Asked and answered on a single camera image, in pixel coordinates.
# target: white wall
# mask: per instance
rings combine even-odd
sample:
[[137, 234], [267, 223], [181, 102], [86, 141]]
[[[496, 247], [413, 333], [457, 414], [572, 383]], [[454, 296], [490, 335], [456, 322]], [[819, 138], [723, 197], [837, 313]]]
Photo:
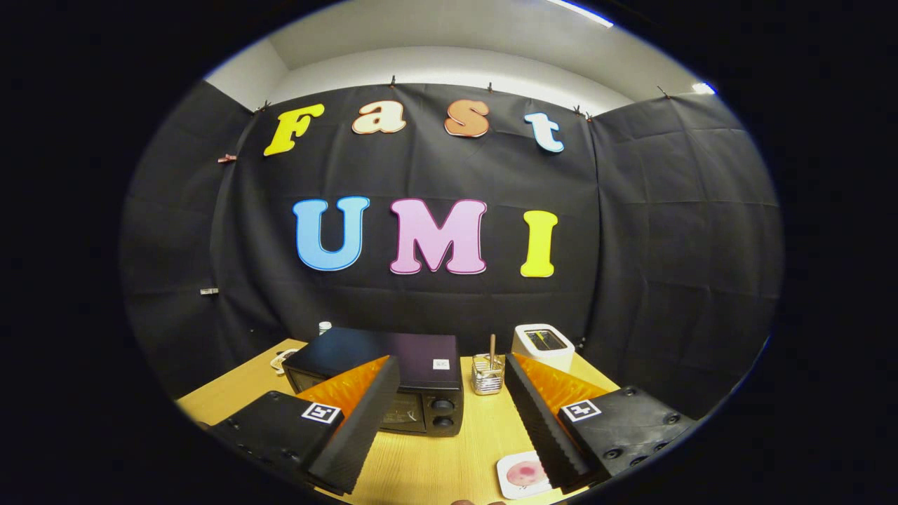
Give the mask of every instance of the white wall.
[[243, 107], [255, 111], [264, 105], [286, 74], [286, 65], [274, 46], [268, 39], [262, 39], [224, 62], [206, 76], [206, 81]]
[[601, 84], [528, 58], [482, 49], [409, 47], [378, 49], [327, 59], [287, 73], [270, 93], [278, 103], [307, 94], [365, 84], [458, 84], [554, 103], [590, 115], [633, 101]]

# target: pink stain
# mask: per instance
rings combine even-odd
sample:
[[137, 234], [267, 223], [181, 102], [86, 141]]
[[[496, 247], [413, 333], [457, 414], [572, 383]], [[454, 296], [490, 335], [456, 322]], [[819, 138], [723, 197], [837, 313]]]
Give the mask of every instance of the pink stain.
[[539, 461], [523, 461], [509, 468], [506, 474], [508, 482], [515, 486], [530, 486], [547, 478]]

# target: stick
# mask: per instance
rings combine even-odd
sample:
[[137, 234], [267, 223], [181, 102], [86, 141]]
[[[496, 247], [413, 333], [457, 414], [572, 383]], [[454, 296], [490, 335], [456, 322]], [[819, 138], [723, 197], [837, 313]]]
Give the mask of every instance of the stick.
[[491, 333], [489, 335], [489, 369], [493, 369], [493, 364], [496, 363], [496, 334]]

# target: white toaster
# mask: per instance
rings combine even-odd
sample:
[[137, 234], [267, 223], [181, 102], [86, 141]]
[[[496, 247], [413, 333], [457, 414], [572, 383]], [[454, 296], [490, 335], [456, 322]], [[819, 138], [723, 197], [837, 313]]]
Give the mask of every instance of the white toaster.
[[562, 372], [570, 370], [574, 344], [549, 324], [521, 324], [515, 327], [511, 351], [536, 359]]

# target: blue letter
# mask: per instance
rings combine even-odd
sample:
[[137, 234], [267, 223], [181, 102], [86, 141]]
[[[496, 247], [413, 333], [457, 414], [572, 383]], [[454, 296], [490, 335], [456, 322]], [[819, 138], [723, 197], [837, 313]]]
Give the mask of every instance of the blue letter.
[[549, 116], [542, 112], [527, 114], [524, 120], [533, 124], [533, 136], [536, 137], [536, 143], [543, 149], [552, 153], [560, 153], [564, 150], [564, 144], [552, 136], [552, 130], [558, 131], [559, 124], [549, 120]]
[[296, 214], [296, 252], [299, 259], [316, 270], [343, 270], [356, 262], [362, 252], [362, 211], [371, 201], [365, 197], [339, 199], [343, 211], [343, 247], [325, 251], [321, 247], [321, 214], [328, 207], [323, 199], [306, 199], [293, 206]]

